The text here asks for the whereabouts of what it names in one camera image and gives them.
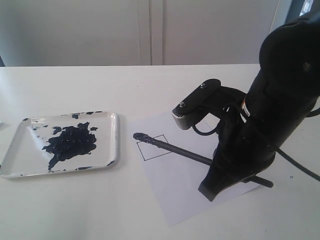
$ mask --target black device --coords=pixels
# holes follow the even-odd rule
[[[198,188],[210,201],[239,182],[272,187],[271,181],[256,175],[273,163],[276,152],[320,181],[318,175],[280,150],[304,118],[320,114],[320,109],[312,111],[320,95],[320,12],[307,13],[274,30],[261,46],[259,63],[260,71],[247,94],[209,79],[172,111],[181,129],[192,127],[204,136],[218,134],[219,144]],[[196,124],[207,114],[220,121],[212,131],[200,132]],[[136,139],[168,148],[139,134]],[[181,148],[169,147],[177,154],[208,162],[205,157],[201,160]]]

